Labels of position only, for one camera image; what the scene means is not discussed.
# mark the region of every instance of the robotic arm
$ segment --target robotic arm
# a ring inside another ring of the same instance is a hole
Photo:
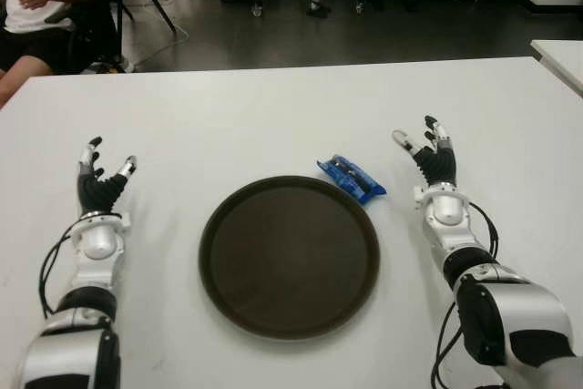
[[[435,149],[421,148],[403,131],[393,137],[427,180],[427,189],[415,188],[415,201],[435,264],[455,296],[466,350],[511,389],[582,389],[583,358],[573,354],[565,308],[480,244],[471,229],[469,201],[456,186],[451,139],[434,118],[425,123]]]
[[[129,157],[113,177],[99,180],[104,171],[94,170],[93,164],[99,157],[96,148],[100,143],[101,138],[91,140],[79,161],[80,219],[53,249],[58,253],[60,244],[70,239],[76,272],[53,311],[44,298],[46,277],[43,281],[42,270],[39,291],[45,316],[50,316],[26,351],[16,373],[15,389],[119,388],[119,343],[113,331],[115,286],[124,253],[122,236],[129,223],[112,209],[136,170],[136,158]]]

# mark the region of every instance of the human leg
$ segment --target human leg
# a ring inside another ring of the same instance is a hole
[[[0,26],[0,79],[22,55],[17,36]]]
[[[0,78],[0,108],[30,77],[53,75],[53,70],[42,59],[34,56],[21,56]]]

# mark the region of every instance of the person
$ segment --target person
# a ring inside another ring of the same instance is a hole
[[[45,20],[66,4],[90,0],[2,0],[6,18],[0,27],[0,108],[30,77],[66,72],[69,19]]]

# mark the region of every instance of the black cable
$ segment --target black cable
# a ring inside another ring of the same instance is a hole
[[[488,227],[488,233],[490,235],[490,249],[489,249],[489,252],[490,252],[490,254],[492,254],[492,256],[494,258],[496,258],[496,256],[498,255],[498,242],[499,242],[499,235],[498,235],[498,231],[496,229],[496,226],[494,225],[494,222],[488,217],[488,215],[486,214],[486,212],[483,211],[479,206],[477,206],[474,202],[470,202],[470,205],[474,209],[476,209],[484,217],[484,220],[486,221],[486,225]],[[455,335],[452,338],[452,340],[449,341],[449,343],[444,348],[444,350],[441,351],[441,345],[442,345],[442,343],[444,341],[445,327],[447,326],[447,323],[449,321],[449,318],[450,318],[450,316],[451,316],[454,308],[455,308],[455,302],[452,302],[452,304],[450,305],[449,309],[447,309],[447,312],[445,313],[444,321],[442,322],[441,329],[439,331],[439,337],[437,339],[437,348],[435,350],[435,362],[434,362],[434,366],[433,366],[433,368],[431,370],[431,377],[430,377],[432,389],[437,389],[437,386],[435,384],[435,380],[439,383],[439,385],[443,389],[449,389],[444,384],[444,382],[443,382],[443,380],[441,378],[441,375],[439,373],[439,366],[441,365],[441,362],[446,358],[447,354],[454,347],[454,345],[457,342],[457,340],[462,335],[462,328],[460,327],[460,328],[457,329],[457,332],[455,332]]]
[[[48,317],[49,314],[55,313],[55,311],[51,308],[51,306],[46,301],[46,282],[48,281],[48,276],[50,275],[51,271],[53,270],[53,266],[55,266],[56,257],[58,256],[58,253],[61,250],[61,245],[63,244],[63,242],[65,242],[71,238],[71,236],[69,235],[69,232],[79,222],[81,222],[83,220],[87,220],[87,219],[92,220],[92,219],[100,217],[100,216],[116,216],[118,218],[121,218],[121,216],[117,213],[99,213],[99,214],[96,214],[95,216],[91,216],[91,218],[79,219],[76,222],[74,222],[73,224],[71,224],[65,230],[65,232],[61,235],[61,238],[58,240],[58,242],[55,243],[53,245],[53,247],[50,249],[50,251],[46,254],[45,259],[43,260],[43,264],[40,268],[40,274],[38,276],[38,296],[40,298],[40,304],[41,304],[41,307],[43,310],[43,316],[45,316],[45,319]]]

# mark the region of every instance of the black shorts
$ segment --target black shorts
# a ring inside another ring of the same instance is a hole
[[[13,34],[0,28],[0,69],[7,72],[21,56],[45,61],[53,73],[68,70],[67,47],[71,33],[61,28]]]

